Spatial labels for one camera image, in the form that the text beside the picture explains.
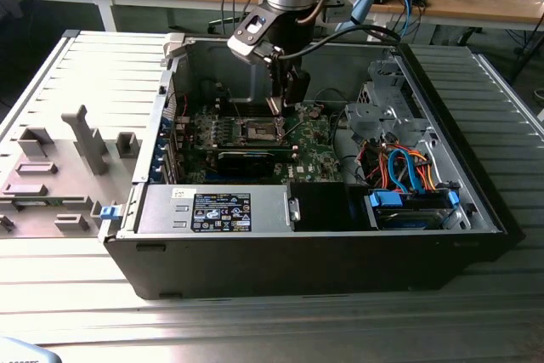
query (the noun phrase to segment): blue clip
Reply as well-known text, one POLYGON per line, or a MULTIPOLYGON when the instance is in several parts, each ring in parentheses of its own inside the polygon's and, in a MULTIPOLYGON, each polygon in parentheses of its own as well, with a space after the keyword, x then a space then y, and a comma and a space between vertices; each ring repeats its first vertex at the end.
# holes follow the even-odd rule
POLYGON ((119 220, 122 217, 122 206, 104 206, 100 210, 101 220, 119 220))
POLYGON ((371 194, 371 206, 402 207, 402 198, 396 191, 378 190, 371 194))
POLYGON ((450 191, 450 193, 448 193, 448 199, 450 199, 450 203, 453 207, 457 207, 459 205, 459 196, 455 191, 450 191))

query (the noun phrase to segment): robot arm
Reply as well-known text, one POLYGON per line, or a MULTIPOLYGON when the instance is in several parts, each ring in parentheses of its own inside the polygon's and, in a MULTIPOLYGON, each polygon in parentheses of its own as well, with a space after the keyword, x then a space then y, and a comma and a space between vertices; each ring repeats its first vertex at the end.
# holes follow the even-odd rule
MULTIPOLYGON (((315 20, 327 1, 263 0, 241 22, 228 41, 238 58, 248 64, 264 62, 268 66, 272 94, 267 101, 275 115, 286 107, 302 102, 309 85, 309 74, 301 68, 302 58, 282 60, 278 57, 297 53, 311 43, 315 20)), ((351 21, 363 21, 373 1, 355 2, 357 15, 351 21)))

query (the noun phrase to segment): side panel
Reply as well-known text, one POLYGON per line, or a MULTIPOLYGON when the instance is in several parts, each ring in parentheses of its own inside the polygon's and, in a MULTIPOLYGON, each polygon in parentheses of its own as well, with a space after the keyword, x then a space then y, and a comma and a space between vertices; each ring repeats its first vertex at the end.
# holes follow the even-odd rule
POLYGON ((105 247, 145 299, 438 289, 505 249, 499 235, 110 239, 105 247))

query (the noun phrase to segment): red cable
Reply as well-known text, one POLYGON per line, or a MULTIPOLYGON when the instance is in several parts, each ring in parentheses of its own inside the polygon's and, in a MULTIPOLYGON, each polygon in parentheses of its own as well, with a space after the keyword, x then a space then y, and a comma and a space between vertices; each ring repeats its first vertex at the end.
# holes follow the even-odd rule
POLYGON ((183 118, 185 116, 185 113, 187 112, 187 95, 184 95, 184 102, 185 102, 185 107, 184 107, 184 113, 181 114, 181 117, 183 118))

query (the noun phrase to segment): table leg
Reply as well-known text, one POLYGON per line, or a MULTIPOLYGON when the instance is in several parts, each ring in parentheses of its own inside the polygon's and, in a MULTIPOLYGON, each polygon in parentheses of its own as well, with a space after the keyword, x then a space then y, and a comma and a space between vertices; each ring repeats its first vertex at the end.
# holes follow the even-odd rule
POLYGON ((99 8, 100 17, 105 31, 117 31, 116 20, 113 17, 112 0, 93 0, 99 8))

